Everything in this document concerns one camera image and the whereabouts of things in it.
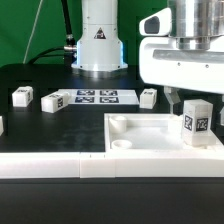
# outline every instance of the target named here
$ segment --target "small white block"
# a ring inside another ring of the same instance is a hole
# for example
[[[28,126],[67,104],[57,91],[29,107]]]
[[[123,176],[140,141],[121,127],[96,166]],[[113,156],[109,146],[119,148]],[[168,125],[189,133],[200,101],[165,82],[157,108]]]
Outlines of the small white block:
[[[3,128],[2,116],[0,116],[0,136],[2,135],[3,131],[4,128]]]
[[[55,113],[58,110],[68,106],[70,94],[66,92],[54,92],[41,98],[42,111],[48,113]]]
[[[215,144],[211,118],[213,105],[204,100],[184,101],[182,139],[191,146]]]
[[[30,86],[19,87],[12,94],[12,102],[14,107],[27,107],[33,100],[33,88]]]
[[[144,89],[140,95],[140,108],[152,109],[156,103],[156,99],[156,89]]]

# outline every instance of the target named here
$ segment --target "black cable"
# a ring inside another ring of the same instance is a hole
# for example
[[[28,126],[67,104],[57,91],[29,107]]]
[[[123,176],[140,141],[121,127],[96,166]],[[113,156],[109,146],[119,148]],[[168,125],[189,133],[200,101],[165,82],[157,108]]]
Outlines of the black cable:
[[[68,10],[68,2],[67,0],[61,0],[62,3],[62,9],[64,14],[64,20],[65,20],[65,29],[66,29],[66,42],[67,45],[74,46],[75,45],[75,39],[72,34],[72,26],[69,16],[69,10]]]
[[[40,55],[39,57],[36,57],[35,60],[32,61],[32,63],[29,63],[29,64],[34,64],[34,62],[40,58],[50,58],[50,57],[68,57],[68,56],[66,56],[64,54]]]
[[[44,57],[44,56],[47,56],[46,54],[48,54],[48,53],[51,53],[51,52],[54,52],[54,51],[61,51],[61,50],[64,50],[64,47],[54,47],[54,48],[50,48],[50,49],[48,49],[46,51],[41,52],[36,57],[30,59],[27,64],[33,64],[39,58]]]
[[[68,11],[68,3],[67,0],[61,0],[63,13],[64,13],[64,19],[65,19],[65,28],[67,35],[72,34],[72,27],[71,22],[69,18],[69,11]]]

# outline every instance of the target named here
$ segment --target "white tray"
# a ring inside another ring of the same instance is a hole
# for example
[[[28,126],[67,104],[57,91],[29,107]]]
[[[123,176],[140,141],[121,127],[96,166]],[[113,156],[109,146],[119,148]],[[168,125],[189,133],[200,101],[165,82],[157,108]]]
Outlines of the white tray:
[[[110,118],[124,116],[124,133],[113,133]],[[223,177],[224,146],[218,138],[207,147],[191,147],[181,139],[180,122],[170,129],[170,114],[105,114],[106,156],[115,159],[115,176]],[[116,140],[128,140],[130,149],[113,149]]]

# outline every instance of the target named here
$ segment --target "white machine housing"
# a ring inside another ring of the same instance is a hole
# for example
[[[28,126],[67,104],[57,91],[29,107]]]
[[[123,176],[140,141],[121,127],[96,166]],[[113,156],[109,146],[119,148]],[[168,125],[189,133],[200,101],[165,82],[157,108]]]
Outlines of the white machine housing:
[[[205,4],[207,4],[206,6],[208,7],[211,5],[209,4],[209,0],[206,0]],[[155,17],[159,21],[160,26],[155,34],[148,34],[145,31],[145,24],[146,21],[152,17]],[[151,36],[144,38],[140,44],[139,66],[140,75],[143,81],[145,83],[162,86],[223,94],[223,34],[215,34],[214,36],[208,35],[210,45],[209,49],[194,49],[198,47],[197,39],[196,41],[193,39],[191,40],[190,35],[190,38],[188,38],[187,32],[189,31],[190,33],[192,30],[197,31],[197,29],[193,29],[194,27],[187,27],[189,29],[186,29],[185,32],[187,37],[186,40],[189,41],[189,49],[179,49],[178,40],[182,37],[172,36],[171,34],[172,25],[174,25],[173,23],[175,21],[172,18],[172,12],[170,8],[163,9],[162,11],[141,21],[139,26],[140,33],[143,36]],[[187,18],[186,21],[190,23],[192,20]],[[182,26],[180,24],[178,24],[178,26],[178,28],[183,31]]]
[[[117,0],[82,0],[83,35],[77,42],[73,68],[114,71],[127,68],[117,36]]]

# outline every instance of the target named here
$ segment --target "white platform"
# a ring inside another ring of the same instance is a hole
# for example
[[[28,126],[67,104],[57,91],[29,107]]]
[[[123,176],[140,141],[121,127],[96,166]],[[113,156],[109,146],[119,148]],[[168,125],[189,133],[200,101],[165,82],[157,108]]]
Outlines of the white platform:
[[[111,133],[109,117],[127,118],[125,133]],[[0,178],[224,177],[224,146],[193,148],[182,143],[169,114],[105,114],[103,153],[1,153]],[[114,150],[116,139],[132,149]]]
[[[59,89],[58,92],[71,95],[68,104],[139,105],[138,97],[134,90]]]

